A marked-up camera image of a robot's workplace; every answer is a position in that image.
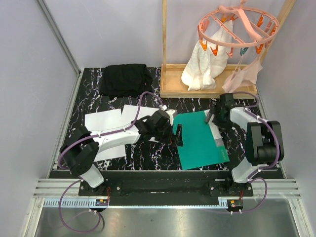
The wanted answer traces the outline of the green file folder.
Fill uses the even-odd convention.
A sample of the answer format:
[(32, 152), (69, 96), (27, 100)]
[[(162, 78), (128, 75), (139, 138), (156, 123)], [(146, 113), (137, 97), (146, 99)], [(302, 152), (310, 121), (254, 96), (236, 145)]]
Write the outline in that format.
[(230, 161), (219, 128), (211, 121), (205, 123), (208, 112), (179, 114), (174, 119), (174, 132), (182, 125), (183, 146), (177, 150), (183, 170)]

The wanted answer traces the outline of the white paper sheet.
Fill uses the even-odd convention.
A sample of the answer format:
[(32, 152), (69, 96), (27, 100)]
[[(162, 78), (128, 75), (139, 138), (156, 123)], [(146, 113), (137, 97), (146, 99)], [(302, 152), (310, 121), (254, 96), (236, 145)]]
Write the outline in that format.
[[(119, 127), (123, 126), (121, 122), (121, 109), (86, 114), (84, 117), (84, 126), (88, 131), (92, 132), (92, 135), (94, 135), (94, 131), (107, 132), (110, 130), (118, 130)], [(106, 137), (98, 137), (94, 138), (94, 140), (99, 143), (99, 151), (94, 161), (109, 160), (126, 156), (125, 145), (104, 150), (102, 144), (106, 141)]]
[[(151, 116), (157, 110), (158, 110), (157, 108), (140, 107), (137, 119), (141, 119), (142, 117), (145, 117), (145, 116)], [(121, 113), (121, 117), (120, 117), (121, 124), (129, 126), (129, 124), (134, 121), (137, 111), (138, 111), (138, 106), (124, 105), (122, 113)]]

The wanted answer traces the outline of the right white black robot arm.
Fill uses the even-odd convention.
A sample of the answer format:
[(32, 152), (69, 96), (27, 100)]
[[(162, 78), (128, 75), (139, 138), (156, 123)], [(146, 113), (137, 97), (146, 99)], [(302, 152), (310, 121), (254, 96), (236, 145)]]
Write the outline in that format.
[(233, 93), (220, 95), (219, 103), (209, 110), (205, 122), (213, 123), (220, 131), (227, 131), (235, 124), (246, 132), (245, 157), (229, 172), (219, 191), (230, 196), (241, 194), (257, 173), (274, 167), (284, 158), (280, 123), (237, 105)]

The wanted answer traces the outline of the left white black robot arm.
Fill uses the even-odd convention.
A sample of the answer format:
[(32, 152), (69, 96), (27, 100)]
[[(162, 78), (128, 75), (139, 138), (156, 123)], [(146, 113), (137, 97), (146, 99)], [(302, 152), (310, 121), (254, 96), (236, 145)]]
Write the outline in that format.
[(174, 124), (177, 116), (175, 110), (155, 111), (150, 116), (135, 118), (127, 126), (117, 130), (89, 131), (85, 126), (76, 131), (69, 142), (60, 149), (60, 164), (70, 173), (85, 181), (89, 189), (97, 196), (107, 188), (104, 176), (95, 166), (97, 154), (121, 145), (134, 144), (140, 141), (155, 141), (182, 147), (182, 124)]

